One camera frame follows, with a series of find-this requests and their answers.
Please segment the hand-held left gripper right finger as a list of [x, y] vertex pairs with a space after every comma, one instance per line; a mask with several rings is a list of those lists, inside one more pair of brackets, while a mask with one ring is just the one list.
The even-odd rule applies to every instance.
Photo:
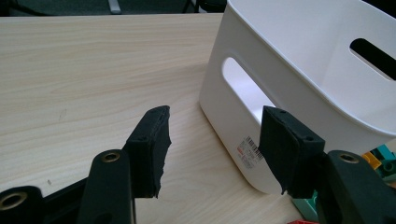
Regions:
[[262, 109], [259, 151], [272, 174], [292, 198], [311, 198], [318, 176], [314, 163], [324, 154], [325, 141], [286, 110]]

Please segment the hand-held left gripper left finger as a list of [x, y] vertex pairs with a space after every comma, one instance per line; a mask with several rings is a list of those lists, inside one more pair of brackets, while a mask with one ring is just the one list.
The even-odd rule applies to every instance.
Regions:
[[135, 198], [158, 197], [168, 148], [170, 107], [151, 108], [138, 122], [123, 149], [131, 167], [132, 194]]

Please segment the orange toy block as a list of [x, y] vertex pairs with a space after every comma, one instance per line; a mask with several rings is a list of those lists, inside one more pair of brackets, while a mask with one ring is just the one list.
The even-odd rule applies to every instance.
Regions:
[[362, 157], [370, 164], [370, 166], [376, 170], [382, 165], [382, 162], [371, 152], [366, 152]]

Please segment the white plastic bin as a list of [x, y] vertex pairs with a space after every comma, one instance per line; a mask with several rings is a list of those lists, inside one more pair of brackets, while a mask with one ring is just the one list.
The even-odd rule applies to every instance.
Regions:
[[326, 150], [361, 155], [396, 139], [396, 0], [228, 0], [199, 102], [265, 193], [281, 191], [257, 149], [266, 105]]

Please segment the teal toy block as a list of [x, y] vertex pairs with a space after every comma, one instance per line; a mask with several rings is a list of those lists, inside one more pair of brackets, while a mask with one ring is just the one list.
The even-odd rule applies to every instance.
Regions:
[[318, 222], [318, 212], [316, 208], [317, 196], [318, 193], [315, 191], [311, 198], [291, 200], [302, 217], [307, 221]]
[[386, 182], [396, 182], [396, 153], [389, 150], [386, 145], [377, 147], [371, 153], [380, 161], [375, 169], [379, 176]]

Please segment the white desk frame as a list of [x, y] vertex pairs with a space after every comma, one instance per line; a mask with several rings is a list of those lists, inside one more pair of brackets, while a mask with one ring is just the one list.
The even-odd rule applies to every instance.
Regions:
[[121, 9], [118, 0], [107, 0], [110, 13], [113, 15], [120, 15]]

